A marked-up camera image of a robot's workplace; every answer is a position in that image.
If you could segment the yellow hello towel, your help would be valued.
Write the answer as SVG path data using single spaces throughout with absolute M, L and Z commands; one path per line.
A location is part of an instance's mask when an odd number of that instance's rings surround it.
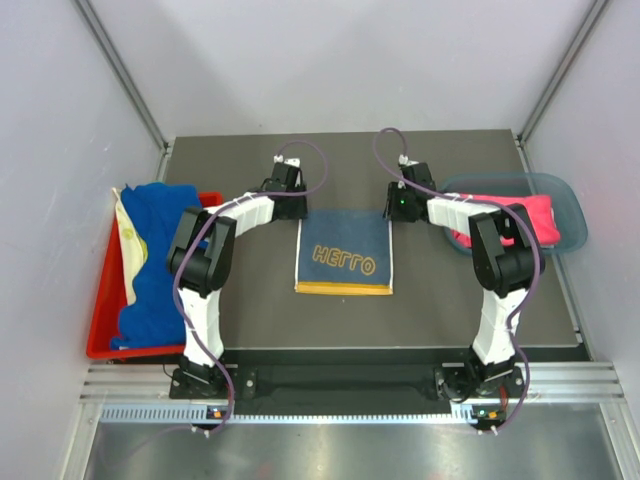
M 394 293 L 393 231 L 372 210 L 314 210 L 298 225 L 294 290 L 331 296 Z

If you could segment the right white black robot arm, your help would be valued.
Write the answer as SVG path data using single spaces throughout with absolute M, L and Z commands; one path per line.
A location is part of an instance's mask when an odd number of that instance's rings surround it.
M 402 154 L 401 174 L 387 189 L 384 217 L 391 221 L 424 221 L 454 230 L 471 240 L 472 264 L 483 288 L 478 333 L 470 347 L 467 384 L 487 396 L 498 389 L 515 362 L 513 337 L 522 302 L 544 270 L 541 249 L 526 208 L 501 205 L 457 193 L 435 190 L 429 167 Z

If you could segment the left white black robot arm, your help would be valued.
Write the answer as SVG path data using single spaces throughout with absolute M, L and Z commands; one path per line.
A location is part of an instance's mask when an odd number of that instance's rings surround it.
M 177 295 L 187 317 L 183 368 L 203 395 L 216 396 L 226 387 L 227 374 L 215 361 L 224 352 L 219 303 L 236 238 L 274 221 L 306 218 L 306 193 L 300 160 L 279 156 L 259 188 L 217 207 L 189 207 L 183 212 L 167 268 L 178 281 Z

